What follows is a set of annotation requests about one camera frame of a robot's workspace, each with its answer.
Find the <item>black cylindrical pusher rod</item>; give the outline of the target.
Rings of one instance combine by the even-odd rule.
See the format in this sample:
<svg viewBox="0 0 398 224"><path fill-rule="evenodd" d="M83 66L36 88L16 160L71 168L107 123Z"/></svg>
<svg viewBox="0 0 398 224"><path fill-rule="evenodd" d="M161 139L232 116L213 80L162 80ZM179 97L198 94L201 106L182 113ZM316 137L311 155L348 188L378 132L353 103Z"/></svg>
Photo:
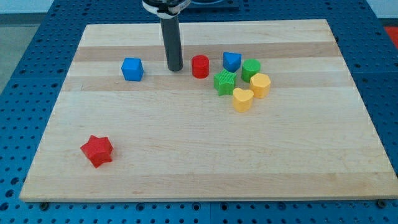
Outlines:
<svg viewBox="0 0 398 224"><path fill-rule="evenodd" d="M168 69L172 72L180 71L183 68L183 56L178 17L161 19L160 26Z"/></svg>

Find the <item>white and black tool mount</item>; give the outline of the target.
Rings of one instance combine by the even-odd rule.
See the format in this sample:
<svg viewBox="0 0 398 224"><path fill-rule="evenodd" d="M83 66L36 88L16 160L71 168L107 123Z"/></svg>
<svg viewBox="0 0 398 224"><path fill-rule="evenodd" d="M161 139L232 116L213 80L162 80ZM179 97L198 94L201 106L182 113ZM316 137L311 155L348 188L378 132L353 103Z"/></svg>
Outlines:
<svg viewBox="0 0 398 224"><path fill-rule="evenodd" d="M144 9L161 19L171 19L190 5L190 0L142 0Z"/></svg>

